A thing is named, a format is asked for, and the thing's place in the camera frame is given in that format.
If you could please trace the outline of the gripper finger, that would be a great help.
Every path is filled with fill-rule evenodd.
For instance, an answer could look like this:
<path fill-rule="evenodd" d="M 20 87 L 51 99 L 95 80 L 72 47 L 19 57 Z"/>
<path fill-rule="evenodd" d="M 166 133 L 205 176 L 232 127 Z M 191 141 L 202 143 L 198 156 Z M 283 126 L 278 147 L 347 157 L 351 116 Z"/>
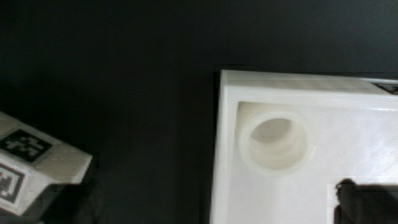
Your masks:
<path fill-rule="evenodd" d="M 335 197 L 333 224 L 398 224 L 398 185 L 356 184 L 342 179 Z"/>

